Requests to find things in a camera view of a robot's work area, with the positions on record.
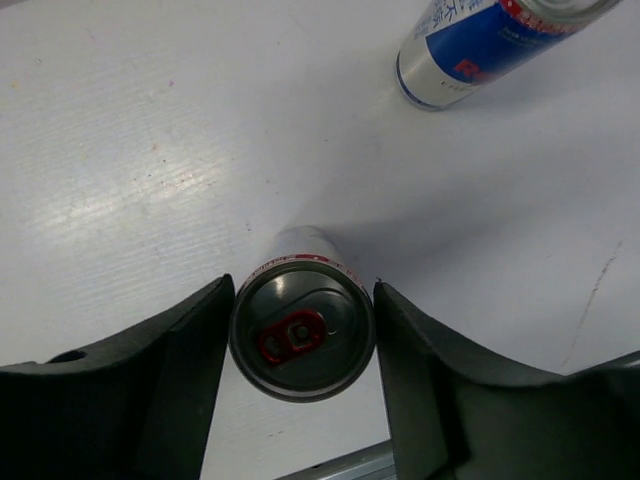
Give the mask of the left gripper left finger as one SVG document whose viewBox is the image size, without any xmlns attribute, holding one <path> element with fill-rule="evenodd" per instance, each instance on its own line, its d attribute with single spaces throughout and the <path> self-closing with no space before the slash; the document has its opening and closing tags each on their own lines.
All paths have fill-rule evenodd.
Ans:
<svg viewBox="0 0 640 480">
<path fill-rule="evenodd" d="M 45 363 L 1 369 L 5 479 L 197 479 L 235 297 L 229 275 Z"/>
</svg>

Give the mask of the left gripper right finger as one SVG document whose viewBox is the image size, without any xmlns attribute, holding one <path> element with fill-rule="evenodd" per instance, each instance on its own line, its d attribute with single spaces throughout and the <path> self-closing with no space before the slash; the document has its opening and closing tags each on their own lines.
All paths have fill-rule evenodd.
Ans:
<svg viewBox="0 0 640 480">
<path fill-rule="evenodd" d="M 401 479 L 635 479 L 639 356 L 560 375 L 509 359 L 374 288 Z"/>
</svg>

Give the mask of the energy drink can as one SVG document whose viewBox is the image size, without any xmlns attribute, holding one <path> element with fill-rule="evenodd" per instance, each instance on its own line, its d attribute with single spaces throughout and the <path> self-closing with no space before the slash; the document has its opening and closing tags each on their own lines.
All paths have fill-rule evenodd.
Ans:
<svg viewBox="0 0 640 480">
<path fill-rule="evenodd" d="M 434 0 L 395 59 L 415 105 L 453 105 L 606 15 L 618 0 Z"/>
<path fill-rule="evenodd" d="M 374 346 L 372 300 L 327 234 L 278 233 L 230 318 L 229 348 L 245 378 L 274 398 L 317 402 L 352 385 Z"/>
</svg>

